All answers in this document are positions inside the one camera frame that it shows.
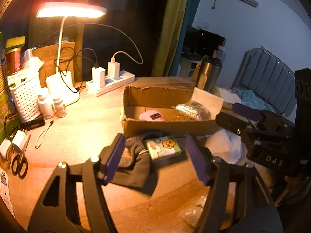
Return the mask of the white paper towel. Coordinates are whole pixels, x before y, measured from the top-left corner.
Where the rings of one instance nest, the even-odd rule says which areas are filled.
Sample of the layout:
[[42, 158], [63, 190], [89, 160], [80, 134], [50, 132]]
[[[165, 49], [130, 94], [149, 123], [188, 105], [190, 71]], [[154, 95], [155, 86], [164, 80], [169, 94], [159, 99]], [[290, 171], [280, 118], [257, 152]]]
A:
[[209, 136], [204, 146], [213, 156], [220, 157], [231, 164], [235, 164], [242, 153], [241, 137], [225, 129], [220, 129]]

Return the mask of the small bubble wrap bundle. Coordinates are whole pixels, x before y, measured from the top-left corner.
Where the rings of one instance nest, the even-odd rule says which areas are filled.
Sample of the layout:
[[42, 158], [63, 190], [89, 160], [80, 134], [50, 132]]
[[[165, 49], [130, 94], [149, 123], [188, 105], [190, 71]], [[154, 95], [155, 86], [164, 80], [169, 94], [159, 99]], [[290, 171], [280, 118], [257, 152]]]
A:
[[202, 214], [203, 208], [205, 206], [207, 200], [207, 195], [201, 196], [193, 206], [184, 209], [180, 212], [180, 218], [188, 225], [192, 226], [193, 228], [197, 227], [197, 223], [199, 218]]

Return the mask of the dark grey grip socks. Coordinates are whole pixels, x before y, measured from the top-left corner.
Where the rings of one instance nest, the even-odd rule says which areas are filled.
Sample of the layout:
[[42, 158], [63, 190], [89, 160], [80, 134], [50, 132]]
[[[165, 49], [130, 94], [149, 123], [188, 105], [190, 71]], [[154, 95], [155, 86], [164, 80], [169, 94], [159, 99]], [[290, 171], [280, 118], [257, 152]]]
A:
[[121, 157], [111, 183], [128, 188], [142, 189], [151, 171], [151, 158], [145, 142], [148, 139], [162, 136], [162, 132], [154, 130], [127, 138], [124, 150], [128, 151], [130, 156]]

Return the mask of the green cartoon tissue pack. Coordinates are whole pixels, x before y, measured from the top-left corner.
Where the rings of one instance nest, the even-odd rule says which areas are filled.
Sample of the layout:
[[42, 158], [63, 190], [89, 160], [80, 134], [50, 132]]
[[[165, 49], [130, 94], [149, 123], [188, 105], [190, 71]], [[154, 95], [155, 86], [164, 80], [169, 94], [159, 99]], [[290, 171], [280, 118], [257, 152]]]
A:
[[148, 139], [144, 142], [153, 162], [179, 156], [182, 152], [173, 136]]

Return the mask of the light blue blanket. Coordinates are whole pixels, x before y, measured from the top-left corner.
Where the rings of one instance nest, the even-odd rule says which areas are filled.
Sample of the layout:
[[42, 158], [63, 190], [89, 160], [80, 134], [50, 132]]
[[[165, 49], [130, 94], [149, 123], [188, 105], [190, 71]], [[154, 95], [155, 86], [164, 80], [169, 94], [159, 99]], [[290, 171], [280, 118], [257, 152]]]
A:
[[256, 110], [268, 110], [275, 113], [273, 107], [266, 103], [263, 99], [257, 97], [251, 90], [243, 90], [241, 88], [234, 87], [232, 92], [237, 94], [241, 99], [243, 105], [251, 107]]

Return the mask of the grey padded headboard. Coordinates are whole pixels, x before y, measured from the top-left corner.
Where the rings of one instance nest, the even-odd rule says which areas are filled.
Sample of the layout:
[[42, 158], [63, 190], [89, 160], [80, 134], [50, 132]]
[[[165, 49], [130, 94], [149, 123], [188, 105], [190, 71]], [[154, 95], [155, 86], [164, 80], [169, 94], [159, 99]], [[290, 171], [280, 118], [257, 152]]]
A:
[[264, 47], [245, 52], [232, 87], [252, 91], [287, 117], [297, 104], [294, 72]]

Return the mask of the steel travel mug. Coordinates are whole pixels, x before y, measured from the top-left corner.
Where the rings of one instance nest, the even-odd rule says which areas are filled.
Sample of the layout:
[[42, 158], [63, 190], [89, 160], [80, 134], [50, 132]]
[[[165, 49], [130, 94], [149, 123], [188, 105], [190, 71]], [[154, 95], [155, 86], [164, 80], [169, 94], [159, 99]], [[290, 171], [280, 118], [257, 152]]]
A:
[[221, 72], [221, 69], [221, 60], [215, 57], [204, 56], [201, 60], [201, 65], [196, 80], [196, 87], [211, 93]]

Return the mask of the black scissors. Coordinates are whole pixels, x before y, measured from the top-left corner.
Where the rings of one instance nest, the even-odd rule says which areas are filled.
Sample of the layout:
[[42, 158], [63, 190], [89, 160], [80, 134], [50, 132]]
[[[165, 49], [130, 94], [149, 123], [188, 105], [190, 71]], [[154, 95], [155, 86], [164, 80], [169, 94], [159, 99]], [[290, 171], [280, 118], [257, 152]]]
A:
[[18, 176], [19, 179], [24, 179], [28, 171], [28, 161], [25, 157], [25, 153], [28, 147], [28, 143], [31, 135], [26, 136], [26, 142], [23, 146], [22, 152], [14, 157], [11, 163], [11, 170], [13, 176]]

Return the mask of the black monitor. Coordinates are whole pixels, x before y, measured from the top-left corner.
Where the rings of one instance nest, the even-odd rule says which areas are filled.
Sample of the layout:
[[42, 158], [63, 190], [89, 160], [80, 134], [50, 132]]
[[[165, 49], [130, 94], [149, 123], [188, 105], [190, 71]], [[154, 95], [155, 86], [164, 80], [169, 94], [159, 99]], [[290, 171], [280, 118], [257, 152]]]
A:
[[212, 56], [219, 46], [225, 46], [226, 39], [218, 34], [187, 26], [181, 56], [200, 61], [204, 56]]

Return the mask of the pink pouch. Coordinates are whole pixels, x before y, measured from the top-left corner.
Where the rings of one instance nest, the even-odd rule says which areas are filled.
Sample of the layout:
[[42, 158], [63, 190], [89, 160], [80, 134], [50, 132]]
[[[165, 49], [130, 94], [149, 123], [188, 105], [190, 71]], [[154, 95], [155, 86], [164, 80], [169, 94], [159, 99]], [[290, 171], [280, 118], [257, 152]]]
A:
[[148, 110], [139, 115], [139, 119], [148, 122], [164, 122], [165, 118], [157, 110]]

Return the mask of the small labelled pill bottle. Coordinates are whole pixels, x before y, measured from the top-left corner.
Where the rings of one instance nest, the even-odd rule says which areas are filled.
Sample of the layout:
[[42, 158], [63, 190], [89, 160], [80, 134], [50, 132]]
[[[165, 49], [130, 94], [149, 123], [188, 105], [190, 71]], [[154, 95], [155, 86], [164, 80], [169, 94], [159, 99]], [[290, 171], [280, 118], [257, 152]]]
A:
[[60, 96], [53, 96], [54, 108], [57, 117], [63, 118], [67, 115], [67, 111], [65, 108], [65, 104], [63, 102], [63, 98]]

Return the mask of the yellow green curtain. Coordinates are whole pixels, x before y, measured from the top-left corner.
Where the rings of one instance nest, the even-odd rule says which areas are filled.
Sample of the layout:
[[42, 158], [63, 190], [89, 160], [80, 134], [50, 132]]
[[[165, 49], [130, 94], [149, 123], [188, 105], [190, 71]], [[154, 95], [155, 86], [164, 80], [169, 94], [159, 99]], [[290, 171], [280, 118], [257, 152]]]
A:
[[178, 46], [187, 0], [167, 0], [151, 75], [167, 76]]

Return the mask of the white woven basket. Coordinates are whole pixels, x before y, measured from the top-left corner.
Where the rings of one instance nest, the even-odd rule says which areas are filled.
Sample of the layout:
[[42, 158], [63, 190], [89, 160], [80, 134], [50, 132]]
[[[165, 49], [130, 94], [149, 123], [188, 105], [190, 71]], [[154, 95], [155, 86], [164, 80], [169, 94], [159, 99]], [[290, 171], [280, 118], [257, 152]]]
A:
[[41, 115], [38, 104], [38, 91], [41, 89], [39, 72], [9, 89], [22, 122], [34, 120]]

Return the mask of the white power strip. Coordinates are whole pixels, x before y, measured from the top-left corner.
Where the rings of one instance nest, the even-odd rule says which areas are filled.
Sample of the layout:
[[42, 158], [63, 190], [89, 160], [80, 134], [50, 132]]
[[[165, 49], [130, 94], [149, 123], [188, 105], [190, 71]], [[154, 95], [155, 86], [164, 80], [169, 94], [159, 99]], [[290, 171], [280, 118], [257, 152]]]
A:
[[116, 90], [124, 85], [134, 82], [135, 75], [131, 74], [125, 70], [120, 71], [119, 79], [114, 79], [109, 77], [108, 75], [105, 76], [105, 86], [99, 89], [96, 89], [93, 81], [86, 82], [86, 88], [89, 94], [92, 94], [95, 97], [101, 96], [106, 94], [110, 91]]

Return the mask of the brown paper bag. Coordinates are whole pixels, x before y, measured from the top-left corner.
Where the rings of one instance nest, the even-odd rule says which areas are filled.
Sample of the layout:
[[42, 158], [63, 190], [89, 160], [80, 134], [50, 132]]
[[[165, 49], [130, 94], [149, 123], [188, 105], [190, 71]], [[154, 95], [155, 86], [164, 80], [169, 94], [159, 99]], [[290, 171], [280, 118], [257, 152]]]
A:
[[[74, 55], [74, 48], [75, 42], [62, 43], [60, 59], [70, 59]], [[54, 61], [57, 59], [58, 44], [32, 49], [32, 54], [44, 62], [39, 69], [39, 80], [41, 87], [46, 87], [46, 78], [56, 73]]]

